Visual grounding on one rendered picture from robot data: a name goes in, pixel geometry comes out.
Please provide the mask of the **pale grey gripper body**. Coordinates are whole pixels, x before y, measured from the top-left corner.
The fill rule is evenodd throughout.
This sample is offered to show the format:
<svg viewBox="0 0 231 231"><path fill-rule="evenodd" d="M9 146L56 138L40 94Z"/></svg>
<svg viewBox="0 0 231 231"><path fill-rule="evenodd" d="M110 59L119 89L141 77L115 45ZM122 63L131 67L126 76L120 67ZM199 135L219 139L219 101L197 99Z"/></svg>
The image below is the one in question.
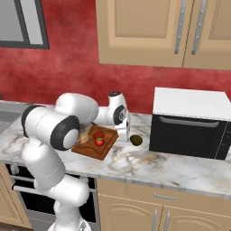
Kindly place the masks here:
<svg viewBox="0 0 231 231"><path fill-rule="evenodd" d="M126 118L122 124L116 127L119 141L127 141L130 133L130 119Z"/></svg>

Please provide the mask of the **dark green avocado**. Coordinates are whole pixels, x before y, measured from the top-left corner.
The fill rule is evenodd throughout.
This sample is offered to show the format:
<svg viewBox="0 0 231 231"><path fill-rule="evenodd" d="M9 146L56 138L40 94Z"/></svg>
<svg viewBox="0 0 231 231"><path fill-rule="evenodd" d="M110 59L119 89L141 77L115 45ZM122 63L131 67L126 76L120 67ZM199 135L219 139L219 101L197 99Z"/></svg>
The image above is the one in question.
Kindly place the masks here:
<svg viewBox="0 0 231 231"><path fill-rule="evenodd" d="M143 142L143 138L138 135L138 134L133 134L130 136L130 142L134 145L134 146L139 146L142 144Z"/></svg>

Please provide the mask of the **brown wooden cutting board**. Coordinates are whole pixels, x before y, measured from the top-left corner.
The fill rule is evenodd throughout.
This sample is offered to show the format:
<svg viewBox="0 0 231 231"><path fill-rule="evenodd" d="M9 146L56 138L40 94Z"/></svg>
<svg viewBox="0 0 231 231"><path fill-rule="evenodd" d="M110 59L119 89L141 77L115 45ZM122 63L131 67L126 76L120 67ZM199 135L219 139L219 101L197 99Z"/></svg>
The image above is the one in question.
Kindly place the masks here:
<svg viewBox="0 0 231 231"><path fill-rule="evenodd" d="M105 134L105 137L103 138L105 140L105 144L103 146L96 146L95 144L96 139L94 139L93 135L97 131L101 131ZM80 144L78 141L71 150L75 153L103 161L118 138L117 131L98 125L92 125L87 131L87 134L90 136L89 140L83 144Z"/></svg>

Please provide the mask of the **tan onion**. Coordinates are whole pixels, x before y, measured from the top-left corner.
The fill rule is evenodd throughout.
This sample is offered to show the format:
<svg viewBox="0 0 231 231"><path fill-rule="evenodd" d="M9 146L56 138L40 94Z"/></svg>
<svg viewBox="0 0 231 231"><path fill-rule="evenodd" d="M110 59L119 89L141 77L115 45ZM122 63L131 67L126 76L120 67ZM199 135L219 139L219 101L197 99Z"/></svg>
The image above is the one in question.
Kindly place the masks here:
<svg viewBox="0 0 231 231"><path fill-rule="evenodd" d="M80 144L86 143L89 140L89 138L90 136L87 133L84 133L79 137L79 143Z"/></svg>

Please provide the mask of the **black and white microwave oven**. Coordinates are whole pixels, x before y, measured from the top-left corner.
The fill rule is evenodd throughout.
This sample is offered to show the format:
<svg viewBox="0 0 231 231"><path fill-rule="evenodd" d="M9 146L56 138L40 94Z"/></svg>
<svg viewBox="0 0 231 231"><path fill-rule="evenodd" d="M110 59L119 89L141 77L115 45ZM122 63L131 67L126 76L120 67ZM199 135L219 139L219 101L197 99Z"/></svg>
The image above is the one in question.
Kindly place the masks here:
<svg viewBox="0 0 231 231"><path fill-rule="evenodd" d="M159 117L219 122L218 127L165 124ZM226 93L181 88L154 90L149 149L224 160L231 147L231 101Z"/></svg>

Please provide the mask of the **beige base cupboard door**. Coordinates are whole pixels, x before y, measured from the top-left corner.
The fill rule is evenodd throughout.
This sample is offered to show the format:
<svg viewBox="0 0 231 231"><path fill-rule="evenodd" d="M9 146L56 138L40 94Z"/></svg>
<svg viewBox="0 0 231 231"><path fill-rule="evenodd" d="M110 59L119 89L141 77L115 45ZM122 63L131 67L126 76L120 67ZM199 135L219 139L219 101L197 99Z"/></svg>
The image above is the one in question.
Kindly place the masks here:
<svg viewBox="0 0 231 231"><path fill-rule="evenodd" d="M231 231L231 217L196 210L164 207L159 231L163 230L167 211L170 211L168 231Z"/></svg>
<svg viewBox="0 0 231 231"><path fill-rule="evenodd" d="M152 218L158 209L155 231L158 231L162 206L133 199L98 195L101 231L152 231Z"/></svg>

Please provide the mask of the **beige drawer front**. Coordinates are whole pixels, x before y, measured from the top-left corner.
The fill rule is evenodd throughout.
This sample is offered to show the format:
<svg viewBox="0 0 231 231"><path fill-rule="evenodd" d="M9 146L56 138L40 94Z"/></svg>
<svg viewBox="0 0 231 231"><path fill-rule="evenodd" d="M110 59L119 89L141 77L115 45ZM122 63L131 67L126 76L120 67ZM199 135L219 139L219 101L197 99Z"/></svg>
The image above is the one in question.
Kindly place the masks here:
<svg viewBox="0 0 231 231"><path fill-rule="evenodd" d="M231 199L215 198L188 192L103 179L97 179L97 192L99 194L123 199L140 200L154 204L186 208L231 217ZM177 196L177 199L158 199L153 193L170 197Z"/></svg>

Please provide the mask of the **grey steel sink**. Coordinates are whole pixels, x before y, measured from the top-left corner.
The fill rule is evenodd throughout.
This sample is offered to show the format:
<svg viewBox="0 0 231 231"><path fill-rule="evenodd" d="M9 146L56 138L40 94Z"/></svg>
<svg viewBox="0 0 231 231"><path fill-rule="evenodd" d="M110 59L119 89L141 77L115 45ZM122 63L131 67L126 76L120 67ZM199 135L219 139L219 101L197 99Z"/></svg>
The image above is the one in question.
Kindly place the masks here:
<svg viewBox="0 0 231 231"><path fill-rule="evenodd" d="M21 113L0 111L0 134L4 132L20 116Z"/></svg>

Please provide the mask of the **beige base cupboard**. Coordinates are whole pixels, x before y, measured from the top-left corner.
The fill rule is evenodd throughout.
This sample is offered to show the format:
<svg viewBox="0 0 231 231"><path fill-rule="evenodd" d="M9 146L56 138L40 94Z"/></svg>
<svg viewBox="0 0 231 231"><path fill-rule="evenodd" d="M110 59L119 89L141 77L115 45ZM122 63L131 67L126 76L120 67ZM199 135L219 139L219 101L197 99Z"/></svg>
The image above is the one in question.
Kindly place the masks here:
<svg viewBox="0 0 231 231"><path fill-rule="evenodd" d="M31 229L32 226L15 191L5 165L0 162L0 222Z"/></svg>

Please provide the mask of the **grey framed window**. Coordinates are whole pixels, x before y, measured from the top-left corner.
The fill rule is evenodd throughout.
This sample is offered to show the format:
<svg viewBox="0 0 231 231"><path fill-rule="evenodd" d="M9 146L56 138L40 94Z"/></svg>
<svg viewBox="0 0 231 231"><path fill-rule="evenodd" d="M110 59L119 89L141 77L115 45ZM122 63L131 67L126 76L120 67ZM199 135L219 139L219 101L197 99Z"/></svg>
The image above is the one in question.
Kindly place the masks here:
<svg viewBox="0 0 231 231"><path fill-rule="evenodd" d="M42 0L0 0L0 48L50 48Z"/></svg>

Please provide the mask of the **beige wall cupboard door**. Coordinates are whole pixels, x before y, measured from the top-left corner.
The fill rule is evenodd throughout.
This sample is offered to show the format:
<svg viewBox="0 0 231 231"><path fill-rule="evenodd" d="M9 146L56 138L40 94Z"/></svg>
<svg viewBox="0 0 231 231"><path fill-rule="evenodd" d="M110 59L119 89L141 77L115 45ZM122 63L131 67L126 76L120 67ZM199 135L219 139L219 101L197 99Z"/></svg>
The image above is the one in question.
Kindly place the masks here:
<svg viewBox="0 0 231 231"><path fill-rule="evenodd" d="M201 0L193 1L183 67L231 70L231 0L207 0L199 46L192 55L200 5Z"/></svg>
<svg viewBox="0 0 231 231"><path fill-rule="evenodd" d="M186 1L175 54L182 0L96 0L99 61L104 64L180 68L193 0Z"/></svg>

